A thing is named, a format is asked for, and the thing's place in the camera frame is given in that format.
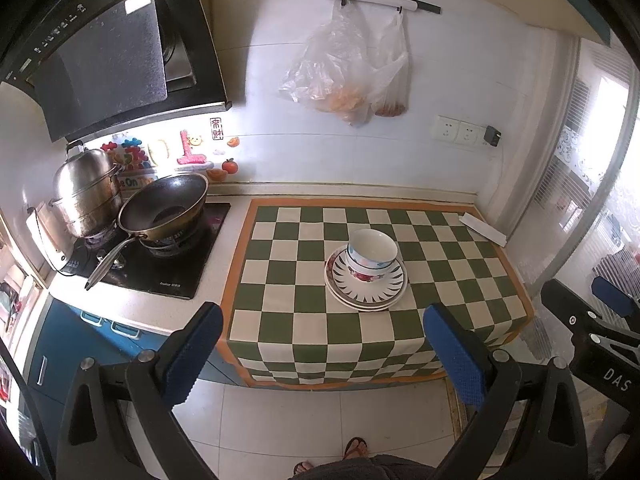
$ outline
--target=drawer handle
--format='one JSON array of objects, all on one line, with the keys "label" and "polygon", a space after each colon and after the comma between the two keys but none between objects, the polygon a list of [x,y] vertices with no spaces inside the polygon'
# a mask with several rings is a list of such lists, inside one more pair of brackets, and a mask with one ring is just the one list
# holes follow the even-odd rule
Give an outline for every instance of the drawer handle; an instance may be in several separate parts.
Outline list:
[{"label": "drawer handle", "polygon": [[128,337],[129,339],[140,339],[140,330],[126,325],[120,325],[115,321],[111,322],[111,330],[113,330],[116,334]]},{"label": "drawer handle", "polygon": [[47,356],[42,356],[42,364],[40,365],[40,374],[38,375],[38,382],[36,383],[38,386],[42,386],[44,382],[44,373],[47,371]]},{"label": "drawer handle", "polygon": [[99,316],[94,316],[93,314],[88,314],[84,310],[80,311],[80,319],[85,323],[88,323],[93,326],[102,326],[102,318]]}]

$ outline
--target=plate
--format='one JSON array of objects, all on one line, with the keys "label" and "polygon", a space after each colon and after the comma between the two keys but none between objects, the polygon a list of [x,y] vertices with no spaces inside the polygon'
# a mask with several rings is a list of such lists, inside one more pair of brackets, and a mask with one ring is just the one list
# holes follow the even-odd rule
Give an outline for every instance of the plate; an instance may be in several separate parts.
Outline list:
[{"label": "plate", "polygon": [[396,259],[391,270],[375,282],[361,282],[346,266],[347,246],[329,257],[324,266],[324,282],[341,302],[362,312],[385,310],[402,298],[408,280],[402,261]]}]

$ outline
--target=plate with black pattern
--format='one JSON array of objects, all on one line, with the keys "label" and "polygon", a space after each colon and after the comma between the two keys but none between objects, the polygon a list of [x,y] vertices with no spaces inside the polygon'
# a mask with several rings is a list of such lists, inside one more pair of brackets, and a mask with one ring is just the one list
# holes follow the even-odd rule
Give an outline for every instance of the plate with black pattern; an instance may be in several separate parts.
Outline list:
[{"label": "plate with black pattern", "polygon": [[324,282],[341,302],[363,312],[385,310],[402,298],[408,280],[404,264],[394,260],[385,276],[375,282],[361,282],[346,265],[347,246],[329,257],[324,266]]}]

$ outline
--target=screw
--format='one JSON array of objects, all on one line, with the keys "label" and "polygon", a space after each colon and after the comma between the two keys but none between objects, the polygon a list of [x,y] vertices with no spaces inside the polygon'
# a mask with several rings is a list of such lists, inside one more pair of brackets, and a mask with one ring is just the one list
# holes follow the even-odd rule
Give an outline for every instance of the screw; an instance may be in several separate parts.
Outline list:
[{"label": "screw", "polygon": [[85,357],[84,359],[82,359],[82,361],[80,361],[80,367],[85,371],[91,368],[93,365],[95,365],[95,359],[93,357]]},{"label": "screw", "polygon": [[554,357],[554,366],[562,370],[563,368],[566,368],[566,361],[560,356]]},{"label": "screw", "polygon": [[143,350],[138,354],[138,361],[141,363],[148,363],[149,361],[152,361],[154,357],[156,357],[156,352],[153,350]]},{"label": "screw", "polygon": [[501,348],[498,348],[497,350],[494,350],[494,353],[492,354],[494,356],[494,359],[496,361],[498,361],[499,363],[505,363],[509,360],[509,353],[505,350],[502,350]]}]

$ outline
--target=checkered tablecloth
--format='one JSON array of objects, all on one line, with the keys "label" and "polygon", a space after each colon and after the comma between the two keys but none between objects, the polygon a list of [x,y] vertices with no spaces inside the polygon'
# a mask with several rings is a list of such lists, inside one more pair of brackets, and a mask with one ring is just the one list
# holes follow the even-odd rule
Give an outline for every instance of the checkered tablecloth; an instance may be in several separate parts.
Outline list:
[{"label": "checkered tablecloth", "polygon": [[[421,320],[424,309],[438,301],[488,346],[503,343],[527,322],[528,300],[518,294],[500,249],[460,223],[458,213],[469,206],[455,212],[453,206],[422,203],[382,208],[355,200],[352,207],[332,206],[345,203],[340,199],[289,198],[286,206],[277,205],[277,198],[254,202],[247,240],[236,249],[241,266],[227,283],[234,294],[225,292],[227,304],[223,300],[231,314],[226,345],[252,381],[314,385],[428,378],[442,366],[425,341]],[[369,227],[397,241],[408,271],[407,292],[385,312],[356,312],[324,284],[327,258],[351,232]]]}]

